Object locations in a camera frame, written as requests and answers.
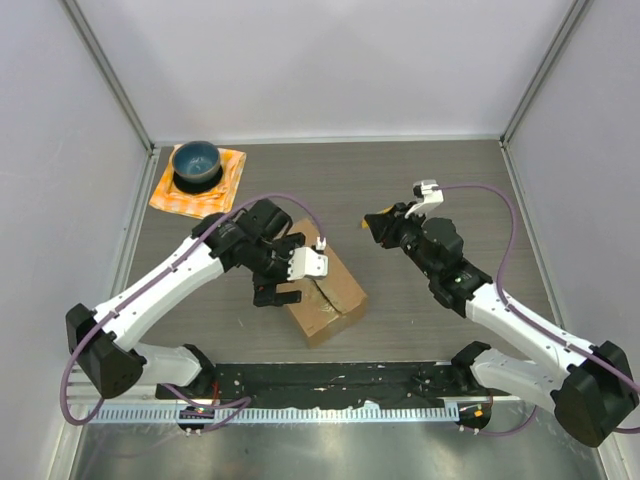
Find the brown cardboard express box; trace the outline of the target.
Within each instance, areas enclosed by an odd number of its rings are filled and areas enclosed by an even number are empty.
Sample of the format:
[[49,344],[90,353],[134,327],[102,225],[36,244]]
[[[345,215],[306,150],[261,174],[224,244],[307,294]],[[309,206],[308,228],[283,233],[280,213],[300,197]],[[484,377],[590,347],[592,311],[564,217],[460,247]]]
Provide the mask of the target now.
[[285,308],[309,348],[319,347],[354,325],[368,306],[368,295],[330,245],[325,254],[329,260],[326,277],[303,278],[277,287],[278,293],[301,292],[301,301]]

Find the yellow utility knife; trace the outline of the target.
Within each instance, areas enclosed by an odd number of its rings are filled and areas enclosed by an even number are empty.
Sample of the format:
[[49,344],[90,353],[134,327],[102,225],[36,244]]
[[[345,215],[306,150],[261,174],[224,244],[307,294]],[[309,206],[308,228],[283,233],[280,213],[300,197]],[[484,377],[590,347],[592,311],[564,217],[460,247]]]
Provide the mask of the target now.
[[[379,214],[385,214],[385,213],[389,212],[391,209],[392,209],[392,206],[387,207],[387,208],[384,208],[384,209],[382,209],[382,210],[380,210],[380,211],[376,212],[376,215],[379,215]],[[366,219],[363,219],[363,220],[361,221],[360,228],[361,228],[361,229],[368,229],[368,228],[369,228],[369,224],[368,224],[368,222],[367,222],[367,220],[366,220]]]

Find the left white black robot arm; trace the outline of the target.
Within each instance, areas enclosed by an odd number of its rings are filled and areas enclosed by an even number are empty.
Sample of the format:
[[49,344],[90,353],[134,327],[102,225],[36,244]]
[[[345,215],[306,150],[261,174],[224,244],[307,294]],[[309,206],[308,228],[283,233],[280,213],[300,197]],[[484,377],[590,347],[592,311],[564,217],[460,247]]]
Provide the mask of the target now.
[[66,314],[71,363],[79,366],[100,398],[117,398],[138,385],[200,399],[215,383],[215,367],[192,344],[169,348],[143,336],[170,310],[233,268],[252,274],[256,307],[298,303],[299,291],[279,285],[326,272],[326,260],[291,232],[291,217],[268,198],[237,213],[201,220],[163,262],[112,299],[94,308],[82,303]]

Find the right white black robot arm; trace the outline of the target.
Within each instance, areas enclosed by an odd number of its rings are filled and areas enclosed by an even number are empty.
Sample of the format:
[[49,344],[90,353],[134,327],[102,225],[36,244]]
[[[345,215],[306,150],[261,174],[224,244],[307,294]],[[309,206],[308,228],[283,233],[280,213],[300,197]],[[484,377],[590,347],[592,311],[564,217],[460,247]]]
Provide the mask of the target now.
[[493,331],[527,357],[521,361],[473,342],[451,361],[455,389],[515,395],[552,413],[583,445],[600,446],[639,405],[624,350],[611,341],[595,345],[529,310],[464,257],[464,241],[451,220],[427,219],[411,209],[399,203],[365,215],[374,241],[401,249],[444,308]]

